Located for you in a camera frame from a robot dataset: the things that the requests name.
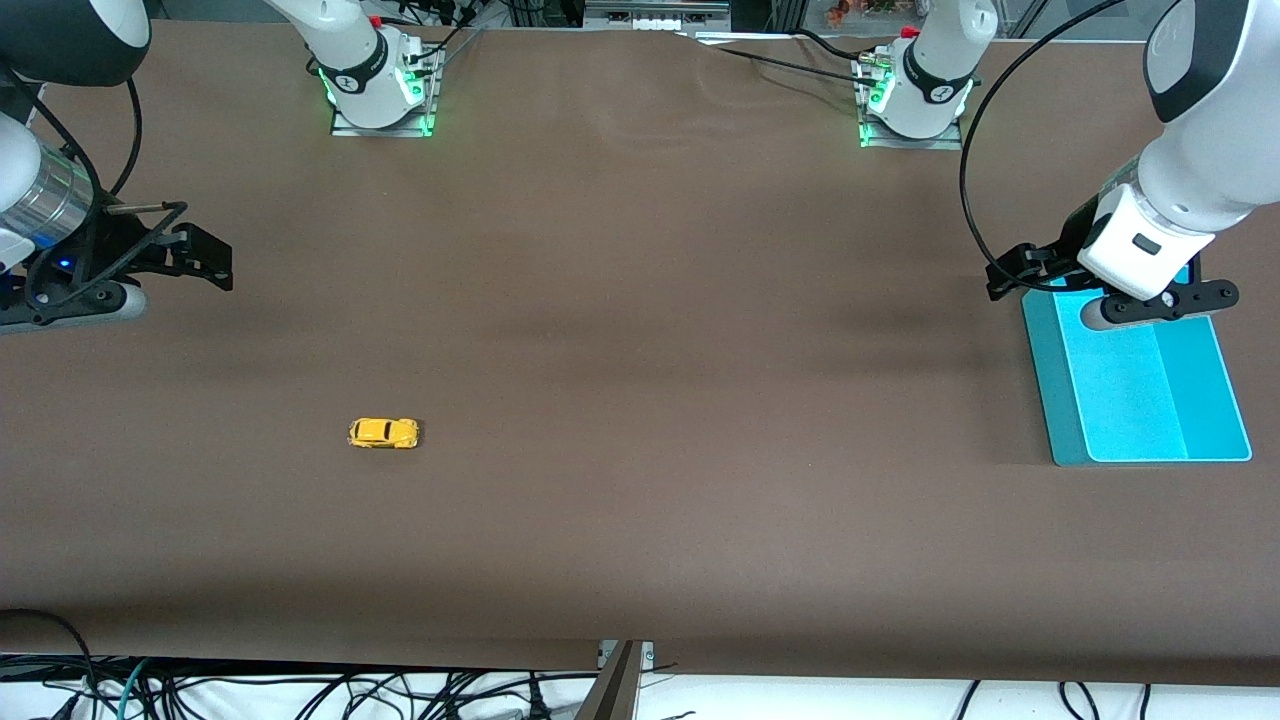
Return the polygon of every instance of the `white floor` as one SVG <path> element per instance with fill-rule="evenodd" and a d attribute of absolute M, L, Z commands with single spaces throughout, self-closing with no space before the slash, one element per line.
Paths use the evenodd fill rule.
<path fill-rule="evenodd" d="M 376 682 L 385 675 L 371 675 Z M 471 689 L 520 680 L 526 675 L 494 673 Z M 413 692 L 440 688 L 443 675 L 412 675 Z M 636 720 L 671 720 L 692 711 L 691 720 L 952 720 L 968 680 L 859 680 L 805 678 L 745 678 L 719 675 L 648 675 L 643 683 Z M 580 702 L 590 680 L 541 683 L 549 707 Z M 183 693 L 209 720 L 289 720 L 320 689 L 319 685 L 246 687 L 206 683 Z M 105 692 L 118 692 L 119 688 Z M 1138 717 L 1140 687 L 1091 683 L 1100 720 Z M 36 683 L 0 683 L 0 720 L 49 717 L 67 700 L 68 691 Z M 383 696 L 408 716 L 408 701 Z M 1071 698 L 1088 720 L 1083 697 Z M 315 714 L 316 720 L 342 717 L 348 702 L 344 691 L 333 693 Z M 90 720 L 82 703 L 76 720 Z M 416 705 L 421 712 L 422 702 Z M 507 708 L 527 710 L 516 698 L 476 702 L 461 712 L 463 720 L 495 717 Z M 136 707 L 131 705 L 129 714 Z M 399 720 L 389 706 L 366 702 L 355 720 Z M 1004 719 L 1071 720 L 1057 697 L 1056 683 L 984 682 L 974 696 L 966 720 Z M 1280 717 L 1280 688 L 1219 688 L 1156 685 L 1147 712 L 1149 720 L 1275 720 Z"/>

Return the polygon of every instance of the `brown tabletop surface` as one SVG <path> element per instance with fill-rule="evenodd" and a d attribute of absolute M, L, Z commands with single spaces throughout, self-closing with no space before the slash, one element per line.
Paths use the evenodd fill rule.
<path fill-rule="evenodd" d="M 1160 128 L 1140 46 L 1042 55 L 975 146 L 997 251 Z M 306 58 L 157 24 L 122 197 L 188 201 L 237 286 L 143 277 L 140 322 L 0 340 L 0 603 L 119 655 L 568 667 L 644 637 L 685 671 L 1280 683 L 1274 209 L 1206 254 L 1254 460 L 1060 469 L 959 154 L 860 149 L 841 82 L 490 32 L 435 137 L 335 140 Z M 49 95 L 114 178 L 124 90 Z M 351 448 L 362 415 L 424 443 Z"/>

